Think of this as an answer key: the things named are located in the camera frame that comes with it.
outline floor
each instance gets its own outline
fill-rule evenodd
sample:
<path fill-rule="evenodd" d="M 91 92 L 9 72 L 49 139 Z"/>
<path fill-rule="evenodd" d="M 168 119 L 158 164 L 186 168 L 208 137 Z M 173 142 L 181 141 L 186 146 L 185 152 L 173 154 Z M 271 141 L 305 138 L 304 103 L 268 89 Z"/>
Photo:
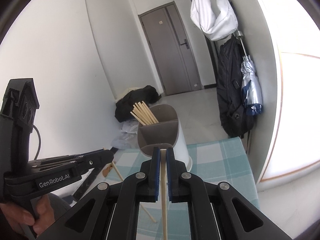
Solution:
<path fill-rule="evenodd" d="M 228 138 L 220 125 L 215 88 L 163 97 L 158 104 L 176 109 L 187 144 Z M 320 169 L 258 196 L 261 211 L 295 238 L 320 218 Z"/>
<path fill-rule="evenodd" d="M 320 219 L 320 169 L 258 197 L 261 211 L 293 239 Z"/>
<path fill-rule="evenodd" d="M 187 144 L 228 138 L 220 125 L 215 88 L 163 97 L 157 104 L 169 104 L 174 107 Z"/>

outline door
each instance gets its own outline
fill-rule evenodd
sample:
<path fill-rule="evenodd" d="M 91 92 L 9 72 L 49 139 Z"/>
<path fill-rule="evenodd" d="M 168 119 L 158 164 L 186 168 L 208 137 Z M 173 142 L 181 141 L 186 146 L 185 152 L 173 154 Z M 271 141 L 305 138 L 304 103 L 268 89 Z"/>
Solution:
<path fill-rule="evenodd" d="M 201 88 L 183 23 L 174 4 L 141 17 L 166 95 Z"/>

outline human hand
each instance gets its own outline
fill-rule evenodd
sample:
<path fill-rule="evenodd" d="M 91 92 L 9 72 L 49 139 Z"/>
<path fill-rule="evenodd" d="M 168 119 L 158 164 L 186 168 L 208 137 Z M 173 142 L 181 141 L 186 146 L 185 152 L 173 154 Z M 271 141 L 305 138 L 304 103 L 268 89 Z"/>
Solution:
<path fill-rule="evenodd" d="M 30 212 L 15 203 L 0 203 L 0 208 L 11 228 L 21 235 L 24 235 L 24 232 L 20 224 L 32 226 L 34 232 L 39 236 L 54 223 L 54 213 L 47 194 L 43 195 L 37 202 L 36 210 L 39 214 L 39 219 L 36 221 Z"/>

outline blue plaid tablecloth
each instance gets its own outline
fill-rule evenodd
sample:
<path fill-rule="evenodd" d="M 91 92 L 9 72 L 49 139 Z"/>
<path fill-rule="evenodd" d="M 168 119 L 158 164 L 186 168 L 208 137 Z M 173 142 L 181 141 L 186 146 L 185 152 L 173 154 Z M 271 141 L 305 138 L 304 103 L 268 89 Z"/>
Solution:
<path fill-rule="evenodd" d="M 221 181 L 229 182 L 247 200 L 259 208 L 252 171 L 239 138 L 192 144 L 188 145 L 187 148 L 193 161 L 191 173 L 198 175 L 206 182 L 214 184 Z M 138 172 L 141 163 L 149 159 L 138 149 L 121 150 L 115 155 L 116 166 L 124 178 Z M 121 180 L 112 169 L 106 178 L 99 175 L 92 187 L 102 181 L 115 184 Z M 158 202 L 143 203 L 143 205 L 156 219 L 157 223 L 153 223 L 148 215 L 140 209 L 137 240 L 163 239 L 160 196 Z M 187 204 L 170 203 L 167 199 L 167 210 L 168 239 L 191 239 Z"/>

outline wooden chopstick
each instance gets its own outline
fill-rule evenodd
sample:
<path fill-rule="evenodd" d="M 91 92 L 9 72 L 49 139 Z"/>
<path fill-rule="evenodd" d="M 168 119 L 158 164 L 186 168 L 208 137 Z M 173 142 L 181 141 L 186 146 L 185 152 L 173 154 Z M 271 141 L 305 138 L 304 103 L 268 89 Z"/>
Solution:
<path fill-rule="evenodd" d="M 145 106 L 145 108 L 146 108 L 147 111 L 149 112 L 149 114 L 150 114 L 150 116 L 152 117 L 153 121 L 154 121 L 155 123 L 158 123 L 158 122 L 159 122 L 158 119 L 156 119 L 155 115 L 151 112 L 151 110 L 150 110 L 150 108 L 147 106 L 147 104 L 146 104 L 144 101 L 142 101 L 142 104 Z"/>
<path fill-rule="evenodd" d="M 142 109 L 143 113 L 145 114 L 145 116 L 148 118 L 148 120 L 150 121 L 150 123 L 155 123 L 154 120 L 152 120 L 152 118 L 149 116 L 149 112 L 148 110 L 145 108 L 145 106 L 139 102 L 138 105 L 140 106 L 140 108 Z"/>
<path fill-rule="evenodd" d="M 137 109 L 133 108 L 133 112 L 145 123 L 145 124 L 151 124 L 151 122 L 148 121 L 148 119 Z"/>
<path fill-rule="evenodd" d="M 149 119 L 152 121 L 152 123 L 156 123 L 156 120 L 150 114 L 148 106 L 143 101 L 142 101 L 141 107 L 144 109 L 146 115 L 149 117 Z"/>
<path fill-rule="evenodd" d="M 137 117 L 133 112 L 130 112 L 142 125 L 146 125 L 139 117 Z"/>
<path fill-rule="evenodd" d="M 142 125 L 159 123 L 158 119 L 151 112 L 147 104 L 142 101 L 134 103 L 133 110 L 130 112 Z"/>

